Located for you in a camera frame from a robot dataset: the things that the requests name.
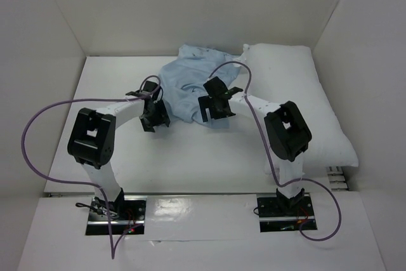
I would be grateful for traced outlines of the light blue pillowcase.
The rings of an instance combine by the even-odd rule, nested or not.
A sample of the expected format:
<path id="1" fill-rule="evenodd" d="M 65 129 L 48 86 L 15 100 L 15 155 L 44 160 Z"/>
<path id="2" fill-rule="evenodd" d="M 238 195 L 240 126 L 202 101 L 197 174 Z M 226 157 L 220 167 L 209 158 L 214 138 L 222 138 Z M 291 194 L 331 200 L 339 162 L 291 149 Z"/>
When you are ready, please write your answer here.
<path id="1" fill-rule="evenodd" d="M 228 119 L 204 122 L 198 97 L 207 95 L 203 84 L 211 74 L 218 76 L 227 86 L 236 80 L 240 65 L 231 63 L 216 70 L 222 63 L 233 60 L 240 60 L 240 57 L 210 48 L 187 44 L 181 46 L 177 59 L 159 71 L 163 100 L 169 118 L 186 123 L 195 122 L 212 129 L 229 128 Z"/>

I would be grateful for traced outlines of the white pillow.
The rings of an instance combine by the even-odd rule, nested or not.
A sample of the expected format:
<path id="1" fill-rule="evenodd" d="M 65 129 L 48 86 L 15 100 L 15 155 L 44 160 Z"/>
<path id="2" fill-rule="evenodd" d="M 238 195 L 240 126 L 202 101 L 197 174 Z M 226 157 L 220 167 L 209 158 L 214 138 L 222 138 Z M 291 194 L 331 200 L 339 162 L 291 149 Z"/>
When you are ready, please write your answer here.
<path id="1" fill-rule="evenodd" d="M 304 168 L 359 164 L 351 142 L 318 79 L 307 46 L 245 44 L 239 60 L 249 66 L 249 93 L 273 103 L 294 102 L 308 125 L 312 139 L 304 153 Z"/>

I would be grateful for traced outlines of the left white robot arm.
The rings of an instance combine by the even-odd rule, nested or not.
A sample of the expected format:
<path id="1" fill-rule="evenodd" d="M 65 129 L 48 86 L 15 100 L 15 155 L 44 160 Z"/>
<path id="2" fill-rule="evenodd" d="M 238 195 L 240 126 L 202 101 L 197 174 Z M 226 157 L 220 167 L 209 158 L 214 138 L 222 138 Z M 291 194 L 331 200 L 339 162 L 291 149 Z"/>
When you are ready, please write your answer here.
<path id="1" fill-rule="evenodd" d="M 153 133 L 162 125 L 168 127 L 170 119 L 162 96 L 159 84 L 144 81 L 139 90 L 126 93 L 123 102 L 96 110 L 83 108 L 77 114 L 67 151 L 95 184 L 97 208 L 112 220 L 122 217 L 126 208 L 124 191 L 110 162 L 116 129 L 136 117 L 145 132 Z"/>

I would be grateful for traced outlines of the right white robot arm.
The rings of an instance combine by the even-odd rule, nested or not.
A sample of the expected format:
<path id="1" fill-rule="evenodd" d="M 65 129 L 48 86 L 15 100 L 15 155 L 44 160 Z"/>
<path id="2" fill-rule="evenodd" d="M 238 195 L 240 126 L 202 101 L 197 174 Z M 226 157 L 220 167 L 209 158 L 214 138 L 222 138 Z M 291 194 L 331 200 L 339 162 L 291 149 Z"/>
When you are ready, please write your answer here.
<path id="1" fill-rule="evenodd" d="M 283 215 L 298 209 L 305 196 L 299 181 L 303 177 L 304 153 L 312 135 L 298 106 L 288 101 L 272 103 L 238 87 L 228 89 L 218 77 L 204 83 L 207 95 L 198 98 L 202 120 L 218 120 L 237 114 L 252 116 L 271 157 L 271 174 L 278 188 L 277 208 Z"/>

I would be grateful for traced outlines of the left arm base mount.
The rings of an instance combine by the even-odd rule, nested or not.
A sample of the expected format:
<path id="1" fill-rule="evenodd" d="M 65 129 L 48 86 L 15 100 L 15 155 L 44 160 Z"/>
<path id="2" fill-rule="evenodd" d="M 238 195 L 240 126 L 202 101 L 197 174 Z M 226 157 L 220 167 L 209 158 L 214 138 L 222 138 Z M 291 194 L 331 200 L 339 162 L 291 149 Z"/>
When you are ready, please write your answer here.
<path id="1" fill-rule="evenodd" d="M 107 211 L 97 205 L 95 198 L 90 204 L 77 202 L 77 208 L 88 210 L 86 223 L 86 236 L 108 235 Z M 143 235 L 145 232 L 147 198 L 142 196 L 126 195 L 124 207 L 119 213 L 111 214 L 112 235 Z"/>

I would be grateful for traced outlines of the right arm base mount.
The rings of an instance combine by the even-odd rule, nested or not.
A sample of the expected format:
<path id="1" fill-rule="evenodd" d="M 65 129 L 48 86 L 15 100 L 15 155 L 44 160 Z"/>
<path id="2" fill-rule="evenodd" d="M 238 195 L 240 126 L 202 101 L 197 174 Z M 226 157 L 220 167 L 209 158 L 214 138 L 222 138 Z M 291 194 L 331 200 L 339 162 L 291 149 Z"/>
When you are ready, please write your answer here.
<path id="1" fill-rule="evenodd" d="M 261 233 L 293 232 L 302 230 L 317 230 L 317 221 L 313 203 L 309 194 L 293 208 L 283 211 L 277 203 L 276 194 L 258 194 L 257 205 L 253 213 L 259 218 Z"/>

